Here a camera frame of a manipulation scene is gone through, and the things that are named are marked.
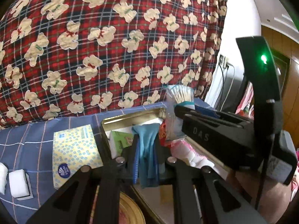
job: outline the table surface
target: table surface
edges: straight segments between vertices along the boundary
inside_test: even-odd
[[[195,101],[205,108],[210,107],[200,99]],[[0,200],[18,224],[26,223],[56,191],[52,176],[54,132],[90,124],[96,136],[100,134],[100,124],[105,118],[165,106],[165,102],[159,102],[80,117],[61,117],[0,131],[0,162],[7,166],[9,172],[24,169],[29,175],[34,196],[33,199],[23,201],[13,198],[7,177],[5,195],[0,194]]]

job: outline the white foam block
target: white foam block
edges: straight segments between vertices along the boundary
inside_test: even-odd
[[[28,174],[23,169],[9,173],[11,195],[17,200],[32,199],[32,189]]]
[[[0,162],[0,193],[1,194],[5,194],[7,173],[8,173],[7,167]]]

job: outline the red plaid fabric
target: red plaid fabric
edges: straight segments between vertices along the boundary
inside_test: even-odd
[[[172,84],[197,87],[204,98],[226,0],[126,3],[15,0],[0,23],[0,125],[158,102]],[[147,18],[153,11],[158,18]]]

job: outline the yellow tissue box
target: yellow tissue box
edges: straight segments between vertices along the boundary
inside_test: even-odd
[[[62,130],[53,138],[53,184],[60,188],[83,165],[103,166],[91,125]]]

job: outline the blue towel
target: blue towel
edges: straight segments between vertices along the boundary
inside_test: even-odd
[[[137,179],[138,179],[139,146],[140,146],[140,141],[138,139],[137,145],[136,145],[136,152],[135,152],[134,164],[133,164],[133,184],[137,184]]]
[[[160,124],[135,125],[132,132],[139,135],[139,181],[142,188],[159,185],[154,148]]]

